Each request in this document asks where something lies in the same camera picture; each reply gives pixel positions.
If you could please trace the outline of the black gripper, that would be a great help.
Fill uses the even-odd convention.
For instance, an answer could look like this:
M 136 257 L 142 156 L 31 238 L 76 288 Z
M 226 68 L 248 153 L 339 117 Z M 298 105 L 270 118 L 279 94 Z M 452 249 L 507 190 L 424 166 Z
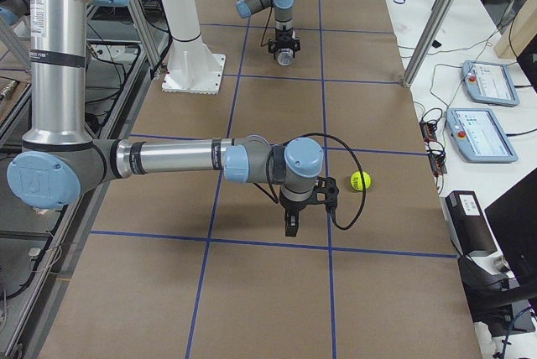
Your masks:
M 286 195 L 283 190 L 279 192 L 279 203 L 283 206 L 285 221 L 285 236 L 296 237 L 299 230 L 300 212 L 308 205 L 312 191 L 306 193 L 290 193 Z
M 278 49 L 292 49 L 293 55 L 301 50 L 300 39 L 293 29 L 275 29 L 275 39 L 268 41 L 268 52 L 275 57 Z

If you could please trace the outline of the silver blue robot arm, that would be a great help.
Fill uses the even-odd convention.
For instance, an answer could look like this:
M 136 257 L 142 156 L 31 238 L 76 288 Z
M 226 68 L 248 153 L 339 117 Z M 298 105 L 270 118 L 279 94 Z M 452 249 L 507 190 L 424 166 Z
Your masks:
M 7 169 L 11 191 L 27 205 L 48 210 L 131 175 L 215 170 L 231 182 L 259 189 L 258 184 L 268 184 L 273 193 L 279 185 L 273 200 L 284 208 L 287 237 L 296 236 L 307 206 L 325 204 L 328 211 L 329 197 L 317 197 L 328 193 L 323 185 L 329 180 L 320 177 L 323 153 L 307 136 L 283 145 L 259 136 L 155 144 L 93 139 L 86 132 L 86 8 L 130 1 L 29 0 L 32 126 L 23 136 L 23 152 Z M 226 57 L 203 42 L 195 0 L 161 2 L 171 37 L 164 90 L 217 93 Z M 236 5 L 242 18 L 274 9 L 276 39 L 270 40 L 269 53 L 280 65 L 290 65 L 300 50 L 292 26 L 294 0 L 237 0 Z
M 300 38 L 294 28 L 295 0 L 237 0 L 236 8 L 242 18 L 271 8 L 274 12 L 274 39 L 267 42 L 268 52 L 279 65 L 291 65 L 295 55 L 300 51 Z

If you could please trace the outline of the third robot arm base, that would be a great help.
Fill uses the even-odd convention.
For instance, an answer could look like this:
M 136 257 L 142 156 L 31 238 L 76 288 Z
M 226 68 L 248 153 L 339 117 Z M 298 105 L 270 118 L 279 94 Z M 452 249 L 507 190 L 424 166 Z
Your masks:
M 1 0 L 1 18 L 12 26 L 22 17 L 30 15 L 29 0 Z

